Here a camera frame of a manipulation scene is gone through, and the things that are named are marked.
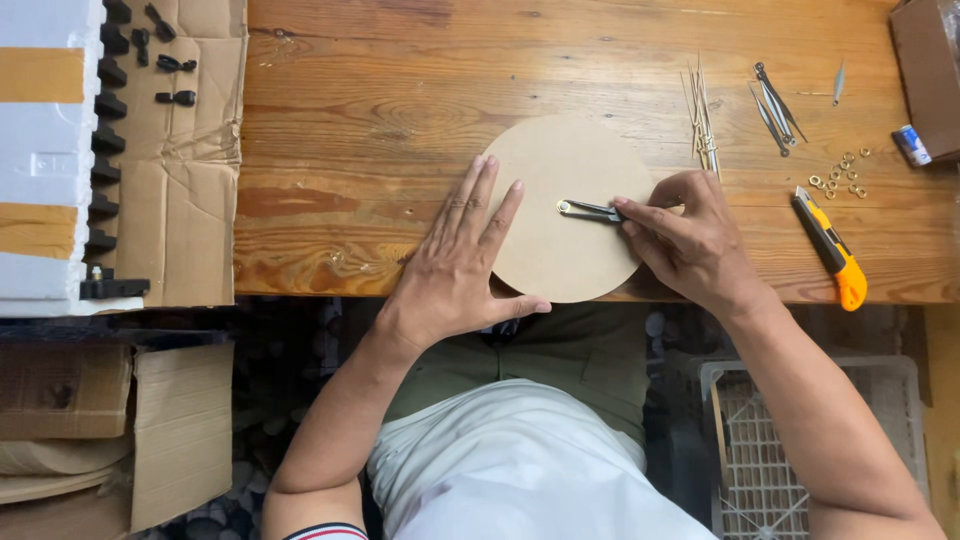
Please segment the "wooden circle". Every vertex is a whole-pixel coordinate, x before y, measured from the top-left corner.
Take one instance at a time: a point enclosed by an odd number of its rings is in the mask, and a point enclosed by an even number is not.
[[[639,266],[619,224],[564,217],[563,199],[603,207],[615,195],[646,202],[656,183],[639,153],[607,128],[569,115],[543,116],[513,126],[485,155],[500,160],[488,215],[514,180],[523,204],[493,272],[523,294],[550,302],[592,300],[616,289]]]

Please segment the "plastic crate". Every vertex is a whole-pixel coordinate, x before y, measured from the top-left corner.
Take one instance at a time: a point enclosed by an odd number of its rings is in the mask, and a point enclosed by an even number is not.
[[[906,356],[833,359],[850,378],[925,496],[926,463],[917,367]],[[701,427],[714,453],[713,532],[732,540],[809,538],[809,495],[783,452],[773,418],[743,362],[668,355],[674,413]],[[716,396],[711,392],[716,387]],[[719,445],[725,441],[723,451]]]

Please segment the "olive green pants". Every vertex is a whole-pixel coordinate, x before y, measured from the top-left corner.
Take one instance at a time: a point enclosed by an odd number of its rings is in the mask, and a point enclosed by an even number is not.
[[[484,384],[529,379],[559,388],[614,430],[643,445],[647,306],[559,304],[524,320],[508,343],[457,335],[427,349],[390,403],[384,422],[398,420]]]

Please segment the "small can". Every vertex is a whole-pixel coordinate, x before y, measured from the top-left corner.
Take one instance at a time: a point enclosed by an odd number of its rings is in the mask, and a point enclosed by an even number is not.
[[[920,141],[920,136],[917,135],[917,130],[913,129],[913,126],[910,124],[903,126],[890,135],[894,137],[897,145],[903,151],[903,154],[906,155],[906,158],[913,163],[913,166],[919,167],[932,161],[930,155],[926,152],[924,143]]]

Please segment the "hand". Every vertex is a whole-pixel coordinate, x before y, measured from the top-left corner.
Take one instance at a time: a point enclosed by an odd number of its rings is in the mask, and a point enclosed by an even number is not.
[[[712,172],[685,171],[657,184],[646,205],[616,197],[623,230],[660,281],[721,321],[776,300],[756,274]],[[666,208],[684,204],[683,215]]]
[[[493,156],[474,158],[377,316],[380,329],[423,351],[451,335],[550,311],[550,303],[536,296],[496,299],[490,292],[493,262],[523,200],[517,180],[485,226],[498,169]]]

